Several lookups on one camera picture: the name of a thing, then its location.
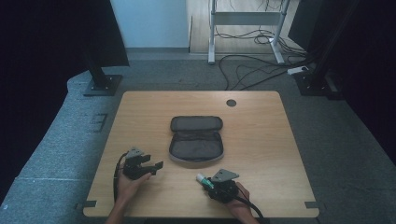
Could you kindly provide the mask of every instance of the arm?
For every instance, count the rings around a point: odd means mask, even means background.
[[[240,188],[238,192],[238,197],[249,199],[249,192],[247,189],[242,186],[241,183],[236,182],[236,186]],[[259,224],[257,219],[251,214],[250,207],[244,203],[241,203],[237,200],[232,200],[229,203],[226,203],[225,206],[228,208],[230,213],[236,217],[243,224]]]
[[[131,180],[119,171],[119,195],[107,218],[106,224],[121,224],[128,204],[136,195],[139,187],[150,177],[151,174],[148,173],[139,179]]]

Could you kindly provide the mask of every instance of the black cable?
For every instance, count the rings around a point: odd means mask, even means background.
[[[267,11],[268,10],[268,6],[270,5],[270,1],[269,0],[267,0],[267,5],[265,6],[265,11]]]
[[[253,71],[250,71],[250,72],[246,73],[246,74],[245,74],[241,79],[239,79],[239,81],[231,88],[231,91],[232,91],[233,89],[235,89],[240,83],[242,83],[242,80],[243,80],[244,78],[246,78],[246,77],[247,77],[248,75],[250,75],[250,74],[253,74],[254,72],[262,71],[262,72],[264,72],[264,73],[266,73],[266,74],[271,74],[271,73],[275,72],[276,70],[282,69],[282,67],[278,67],[278,68],[276,68],[276,69],[273,69],[273,70],[270,71],[270,72],[267,72],[267,71],[265,71],[265,70],[262,70],[262,68],[263,68],[263,66],[260,67],[260,68],[255,69],[255,70],[253,70]],[[268,80],[268,79],[270,79],[270,78],[272,78],[272,77],[268,77],[267,79],[262,80],[260,83],[263,83],[264,81],[266,81],[266,80]],[[242,90],[244,90],[244,89],[246,89],[246,88],[249,88],[249,87],[258,85],[258,84],[260,84],[260,83],[255,83],[255,84],[252,84],[252,85],[250,85],[250,86],[245,86],[244,84],[242,84],[242,85],[244,85],[245,87],[244,87],[243,89],[241,89],[240,91],[242,91]]]
[[[121,164],[122,158],[124,158],[126,156],[126,154],[128,154],[128,153],[124,153],[121,155],[119,161],[117,162],[116,170],[114,171],[114,176],[113,176],[114,202],[117,200],[117,196],[118,196],[120,164]]]
[[[230,6],[233,8],[233,11],[236,11],[235,8],[233,7],[233,3],[230,0]]]
[[[242,88],[240,91],[243,91],[243,90],[248,89],[248,88],[250,88],[250,87],[254,87],[254,86],[257,86],[257,85],[259,85],[259,84],[262,84],[264,81],[267,81],[267,80],[269,80],[269,79],[271,79],[271,78],[273,78],[273,77],[278,77],[278,76],[280,76],[280,75],[282,75],[282,74],[285,74],[286,72],[287,72],[287,71],[283,71],[283,72],[281,72],[281,73],[279,73],[279,74],[276,74],[276,75],[274,75],[274,76],[265,78],[265,79],[263,79],[263,80],[261,80],[261,81],[259,81],[259,82],[256,82],[256,83],[254,83],[254,84],[251,84],[251,85],[249,85],[249,86],[246,86],[246,87]]]
[[[267,0],[267,6],[266,6],[266,8],[265,8],[265,11],[267,11],[268,7],[270,7],[270,8],[273,9],[273,10],[279,9],[279,11],[281,11],[281,10],[282,10],[282,7],[283,7],[283,2],[284,2],[284,1],[285,1],[285,0],[282,0],[282,1],[280,2],[279,6],[277,6],[277,7],[271,7],[271,6],[269,6],[269,1]]]
[[[258,58],[252,57],[252,56],[242,55],[242,54],[235,54],[235,55],[227,55],[227,56],[224,56],[224,57],[221,58],[220,61],[219,61],[219,69],[220,69],[221,73],[223,74],[223,76],[225,77],[226,82],[227,82],[227,86],[226,86],[226,88],[225,88],[226,91],[228,90],[228,88],[229,88],[229,86],[230,86],[230,80],[228,79],[227,75],[225,74],[222,65],[223,65],[223,62],[225,61],[225,59],[230,58],[230,57],[244,57],[244,58],[254,59],[254,60],[257,60],[257,61],[260,61],[260,62],[263,62],[263,63],[270,64],[270,65],[272,65],[272,66],[276,66],[276,67],[278,67],[277,69],[280,69],[280,68],[298,67],[298,66],[305,65],[305,64],[307,64],[307,63],[311,63],[311,62],[313,62],[313,61],[315,60],[315,58],[312,58],[312,59],[305,59],[305,60],[303,60],[303,61],[300,61],[300,62],[297,62],[297,63],[293,63],[293,64],[277,64],[277,63],[267,62],[267,61],[265,61],[265,60],[258,59]],[[256,86],[256,85],[258,85],[258,84],[261,84],[261,83],[263,83],[264,81],[266,81],[266,80],[268,80],[268,79],[270,79],[270,78],[273,78],[273,77],[268,77],[268,78],[266,78],[265,80],[262,80],[262,81],[260,81],[260,82],[258,82],[258,83],[255,83],[255,84],[252,84],[252,85],[250,85],[250,86],[247,86],[247,87],[241,89],[240,91],[245,90],[245,89],[247,89],[247,88],[249,88],[249,87],[253,87],[253,86]]]
[[[276,7],[276,8],[270,7],[270,8],[272,8],[272,9],[278,9],[279,8],[279,10],[281,10],[281,8],[283,6],[283,3],[284,3],[284,0],[281,1],[280,5],[278,7]],[[263,0],[262,0],[262,3],[257,8],[257,10],[262,6],[262,4],[263,4]],[[233,7],[233,4],[232,4],[231,0],[230,0],[230,5],[233,8],[233,10],[235,11],[235,8]],[[265,11],[267,10],[267,8],[269,6],[269,0],[267,0],[266,5],[267,6],[266,6]],[[209,10],[209,27],[211,27],[211,25],[210,25],[210,12],[211,11],[210,11],[209,8],[210,8],[210,1],[208,1],[208,10]],[[216,30],[216,33],[217,33],[216,35],[221,37],[221,38],[254,39],[254,42],[256,44],[270,44],[271,42],[269,41],[269,38],[272,38],[273,35],[274,35],[273,32],[262,30],[261,26],[259,27],[259,30],[252,31],[252,32],[249,32],[249,33],[244,34],[244,35],[220,34],[219,31],[218,31],[218,27],[216,25],[215,25],[215,30]],[[253,33],[256,33],[256,32],[260,32],[260,33],[258,35],[256,35],[256,36],[246,36],[246,35],[250,35],[250,34],[253,34]],[[267,41],[266,42],[261,42],[260,38],[262,38],[262,37],[266,38]],[[300,55],[300,56],[305,56],[306,55],[306,52],[303,49],[296,49],[296,48],[292,48],[292,47],[288,46],[288,44],[286,43],[286,41],[282,37],[279,37],[278,43],[279,43],[280,47],[285,52],[294,53],[294,54],[297,54],[297,55]]]
[[[227,195],[231,196],[233,199],[235,199],[235,200],[237,200],[237,201],[239,201],[239,202],[241,202],[241,203],[244,203],[244,204],[246,204],[247,206],[251,207],[251,208],[257,213],[257,215],[259,215],[260,221],[261,221],[262,223],[265,222],[264,216],[262,215],[262,211],[260,211],[260,209],[259,209],[256,205],[254,205],[254,203],[251,203],[243,192],[242,192],[242,194],[245,196],[246,199],[243,199],[243,198],[241,198],[241,197],[238,197],[237,195],[236,195],[236,196],[235,196],[235,195],[232,195],[231,193],[229,193],[228,191],[226,191],[226,190],[224,190],[224,189],[219,189],[219,190],[221,190],[222,192],[224,192],[224,193],[226,193]]]
[[[262,0],[262,3],[257,7],[256,11],[258,11],[259,8],[260,8],[263,4],[264,4],[264,0]]]
[[[239,74],[238,74],[238,67],[236,67],[236,69],[235,69],[235,73],[236,73],[236,76],[238,77],[238,82],[231,88],[231,91],[233,90],[233,89],[235,89],[239,84],[242,84],[242,85],[244,85],[245,86],[245,84],[243,84],[242,83],[242,81],[246,78],[246,77],[248,77],[249,75],[251,75],[251,74],[253,74],[253,73],[255,73],[255,72],[257,72],[257,71],[262,71],[262,72],[264,72],[265,74],[271,74],[273,71],[271,71],[271,72],[267,72],[267,71],[265,71],[265,70],[263,70],[263,68],[265,67],[265,65],[264,66],[261,66],[261,67],[259,67],[259,68],[254,68],[254,67],[248,67],[248,66],[245,66],[246,68],[250,68],[250,69],[253,69],[252,71],[250,71],[250,72],[248,72],[248,73],[246,73],[246,74],[244,74],[243,76],[242,76],[242,78],[240,78],[239,77]]]

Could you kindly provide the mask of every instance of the black zippered case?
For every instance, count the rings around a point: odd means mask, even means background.
[[[178,116],[172,118],[174,132],[169,147],[174,161],[215,161],[224,155],[219,130],[222,119],[215,116]]]

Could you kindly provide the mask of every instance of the floor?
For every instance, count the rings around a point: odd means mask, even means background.
[[[130,67],[105,68],[123,80],[113,97],[85,97],[91,76],[71,78],[55,121],[0,207],[1,223],[104,223],[82,212],[125,91],[278,91],[317,199],[317,218],[270,218],[288,223],[396,222],[396,167],[344,101],[301,96],[285,68],[270,74],[268,64],[241,57],[209,65],[202,55],[128,53]],[[264,60],[273,62],[271,55]],[[260,68],[246,78],[251,69]],[[99,118],[106,121],[98,123]],[[265,193],[251,192],[251,195]],[[125,223],[143,223],[145,217]],[[151,219],[150,223],[231,223],[218,219]]]

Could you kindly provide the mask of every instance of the desk frame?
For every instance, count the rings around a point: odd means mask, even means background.
[[[210,12],[210,38],[208,62],[215,63],[215,27],[216,25],[276,25],[276,33],[274,38],[270,38],[271,49],[279,64],[285,63],[282,54],[277,46],[277,42],[282,31],[283,22],[285,21],[289,2],[285,0],[282,11],[280,12],[217,12],[216,1],[212,1],[212,9]]]

